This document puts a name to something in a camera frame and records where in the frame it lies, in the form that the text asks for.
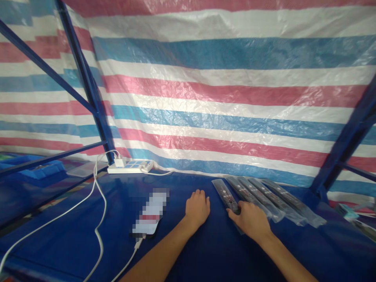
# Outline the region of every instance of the white charging cable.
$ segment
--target white charging cable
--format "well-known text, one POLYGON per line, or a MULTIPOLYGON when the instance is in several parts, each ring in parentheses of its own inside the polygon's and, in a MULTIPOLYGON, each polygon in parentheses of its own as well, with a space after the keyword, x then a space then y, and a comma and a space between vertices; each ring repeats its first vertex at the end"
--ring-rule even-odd
POLYGON ((144 171, 143 168, 140 168, 140 171, 141 171, 142 173, 145 173, 145 174, 157 175, 157 176, 169 175, 169 174, 173 173, 173 171, 170 171, 170 172, 167 172, 167 173, 165 173, 165 174, 154 174, 154 173, 151 173, 151 172, 144 171))
POLYGON ((2 270, 3 270, 3 268, 4 268, 4 264, 5 264, 5 261, 6 261, 7 257, 8 257, 8 255, 9 255, 10 252, 14 249, 15 246, 17 246, 21 241, 23 241, 23 240, 26 239, 27 237, 29 237, 29 236, 31 236, 32 234, 34 234, 35 232, 41 230, 43 227, 49 225, 50 223, 54 222, 55 220, 59 219, 60 217, 66 215, 66 214, 69 213, 71 210, 75 209, 77 206, 79 206, 80 204, 82 204, 83 202, 85 202, 85 201, 91 196, 91 194, 93 194, 93 191, 94 191, 95 185, 97 185, 97 186, 98 186, 98 190, 100 191, 100 193, 101 193, 101 195, 102 195, 102 197, 103 197, 103 199, 104 199, 104 201, 105 201, 105 209, 104 209, 104 211, 103 211, 103 216, 102 216, 102 219, 101 219, 99 225, 95 228, 95 233, 96 233, 97 238, 98 238, 98 241, 99 241, 99 246, 100 246, 100 248, 101 248, 101 253, 100 253, 100 256, 99 256, 99 259, 98 259, 97 263, 95 264, 93 270, 90 272, 90 274, 89 274, 88 277, 85 279, 85 281, 87 281, 87 280, 90 278, 90 276, 92 275, 92 273, 94 272, 94 270, 95 270, 96 267, 98 266, 99 261, 101 260, 102 255, 103 255, 103 243, 102 243, 102 240, 101 240, 100 235, 99 235, 99 233, 98 233, 98 227, 99 227, 99 226, 102 224, 102 222, 103 222, 103 219, 104 219, 105 214, 106 214, 106 207, 107 207, 107 201, 106 201, 106 198, 104 197, 104 194, 103 194, 102 190, 100 189, 100 187, 99 187, 99 185, 98 185, 98 182, 97 182, 97 180, 96 180, 97 173, 98 173, 98 170, 97 170, 97 167, 98 167, 98 166, 97 166, 97 164, 98 164, 98 157, 99 157, 99 156, 102 156, 102 157, 103 157, 105 154, 107 154, 107 153, 109 153, 109 152, 117 152, 117 157, 118 157, 118 158, 121 158, 121 155, 120 155, 120 153, 119 153, 117 150, 107 151, 107 152, 105 152, 105 153, 103 153, 103 154, 98 155, 98 156, 97 156, 97 160, 96 160, 96 162, 95 162, 95 166, 94 166, 94 182, 93 182, 93 187, 92 187, 90 193, 89 193, 89 194, 88 194, 88 195, 87 195, 87 196, 86 196, 81 202, 79 202, 78 204, 74 205, 73 207, 71 207, 71 208, 70 208, 69 210, 67 210, 66 212, 64 212, 64 213, 62 213, 61 215, 55 217, 54 219, 50 220, 49 222, 43 224, 41 227, 38 227, 38 228, 35 229, 34 231, 31 231, 29 234, 23 236, 20 240, 18 240, 17 242, 15 242, 15 243, 14 243, 14 244, 13 244, 13 245, 12 245, 7 251, 6 251, 5 255, 3 256, 2 260, 1 260, 1 263, 0 263, 0 275, 1 275, 1 272, 2 272, 2 270))
POLYGON ((127 264, 123 267, 123 269, 115 276, 115 278, 111 281, 111 282, 115 282, 116 279, 119 278, 119 276, 124 272, 124 270, 128 267, 128 265, 130 264, 130 262, 132 261, 134 255, 136 254, 137 250, 140 248, 140 245, 142 243, 142 240, 145 239, 145 236, 143 238, 140 238, 140 240, 138 242, 136 242, 136 245, 134 245, 134 251, 133 251, 133 254, 132 256, 130 257, 130 259, 128 260, 127 264))

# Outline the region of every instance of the striped tarpaulin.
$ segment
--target striped tarpaulin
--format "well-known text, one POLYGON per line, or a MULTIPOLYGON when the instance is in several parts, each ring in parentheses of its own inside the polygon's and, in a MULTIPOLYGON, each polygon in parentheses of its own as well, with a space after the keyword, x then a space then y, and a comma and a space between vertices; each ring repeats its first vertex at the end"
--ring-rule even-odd
MULTIPOLYGON (((65 2, 116 146, 166 169, 309 187, 376 72, 375 1, 65 2)), ((85 95, 52 3, 1 1, 14 13, 0 18, 85 95)), ((98 140, 86 109, 0 44, 5 150, 98 140)), ((374 129, 351 159, 371 172, 374 129)), ((334 189, 376 196, 353 173, 338 181, 334 189)))

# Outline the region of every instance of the power strip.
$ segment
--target power strip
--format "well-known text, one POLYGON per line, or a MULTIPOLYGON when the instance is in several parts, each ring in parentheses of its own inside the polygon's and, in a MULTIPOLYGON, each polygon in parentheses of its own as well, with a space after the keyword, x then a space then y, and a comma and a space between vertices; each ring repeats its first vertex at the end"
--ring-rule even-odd
POLYGON ((116 167, 116 164, 112 164, 108 167, 107 172, 109 174, 147 173, 153 168, 153 166, 153 161, 129 161, 125 163, 124 167, 116 167))

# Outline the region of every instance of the blue plastic bin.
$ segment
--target blue plastic bin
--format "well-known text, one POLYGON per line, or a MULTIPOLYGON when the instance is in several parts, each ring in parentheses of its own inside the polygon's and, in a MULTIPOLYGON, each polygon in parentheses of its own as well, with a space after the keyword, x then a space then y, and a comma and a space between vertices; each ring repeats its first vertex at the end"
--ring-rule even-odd
MULTIPOLYGON (((10 168, 15 165, 20 165, 20 164, 27 163, 30 161, 35 161, 41 158, 43 157, 38 157, 34 155, 24 155, 21 157, 4 160, 0 162, 0 169, 10 168)), ((21 173, 23 175, 26 175, 35 179, 42 179, 60 171, 65 171, 63 163, 61 161, 50 161, 48 163, 43 164, 42 166, 36 166, 34 168, 23 170, 18 173, 21 173)))

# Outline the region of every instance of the white cable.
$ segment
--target white cable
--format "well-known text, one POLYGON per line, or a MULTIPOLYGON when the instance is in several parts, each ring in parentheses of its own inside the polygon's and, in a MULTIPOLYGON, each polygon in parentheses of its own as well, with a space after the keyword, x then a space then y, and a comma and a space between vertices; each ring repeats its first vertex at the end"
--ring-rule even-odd
POLYGON ((142 240, 143 238, 141 238, 137 243, 136 245, 134 245, 134 251, 133 251, 133 254, 132 256, 130 257, 130 259, 128 260, 127 264, 123 267, 123 269, 118 273, 118 275, 116 275, 116 277, 111 281, 111 282, 115 282, 116 279, 119 278, 119 276, 124 272, 124 270, 128 267, 128 265, 130 264, 130 262, 132 261, 134 255, 136 254, 137 250, 140 248, 140 245, 142 243, 142 240))
POLYGON ((169 174, 173 173, 173 171, 170 171, 170 172, 167 172, 167 173, 165 173, 165 174, 154 174, 154 173, 151 173, 151 172, 143 171, 143 168, 140 168, 140 171, 141 171, 142 173, 145 173, 145 174, 157 175, 157 176, 169 175, 169 174))
MULTIPOLYGON (((30 235, 34 234, 35 232, 41 230, 43 227, 49 225, 50 223, 54 222, 55 220, 59 219, 60 217, 66 215, 66 214, 69 213, 71 210, 73 210, 74 208, 76 208, 77 206, 79 206, 80 204, 82 204, 83 202, 85 202, 85 201, 91 196, 91 194, 93 194, 93 191, 94 191, 95 185, 96 185, 96 184, 98 185, 98 183, 97 183, 97 181, 96 181, 96 176, 97 176, 97 173, 98 173, 98 172, 97 172, 97 169, 96 169, 96 168, 97 168, 98 157, 99 157, 99 156, 102 156, 102 157, 103 157, 104 154, 109 153, 109 152, 117 152, 117 154, 118 154, 117 157, 118 157, 118 158, 121 157, 120 153, 119 153, 117 150, 107 151, 107 152, 105 152, 105 153, 100 154, 100 155, 97 156, 97 161, 96 161, 96 163, 95 163, 95 167, 94 167, 94 170, 95 170, 94 183, 93 183, 93 187, 91 188, 91 191, 90 191, 89 195, 87 195, 86 198, 84 198, 81 202, 79 202, 78 204, 76 204, 76 205, 74 205, 73 207, 71 207, 71 208, 70 208, 69 210, 67 210, 66 212, 64 212, 64 213, 62 213, 61 215, 55 217, 54 219, 50 220, 49 222, 43 224, 41 227, 38 227, 38 228, 35 229, 34 231, 31 231, 29 234, 23 236, 20 240, 18 240, 17 242, 15 242, 15 243, 14 243, 14 244, 13 244, 8 250, 7 250, 7 252, 5 253, 5 255, 3 256, 2 260, 1 260, 1 263, 0 263, 0 274, 1 274, 2 270, 3 270, 3 268, 4 268, 4 264, 5 264, 5 261, 6 261, 7 257, 8 257, 8 255, 9 255, 9 253, 14 249, 15 246, 17 246, 17 244, 19 244, 21 241, 23 241, 24 239, 26 239, 26 238, 29 237, 30 235)), ((98 235, 99 235, 97 229, 98 229, 98 227, 101 225, 101 223, 102 223, 102 221, 103 221, 103 218, 104 218, 104 216, 105 216, 105 213, 106 213, 106 209, 104 210, 104 213, 103 213, 103 216, 102 216, 101 222, 99 223, 99 225, 98 225, 97 228, 95 229, 96 234, 97 234, 97 238, 98 238, 98 235)), ((101 243, 102 243, 102 240, 100 240, 100 243, 99 243, 99 244, 101 245, 101 254, 100 254, 100 258, 102 258, 102 254, 103 254, 103 244, 101 244, 101 243)))

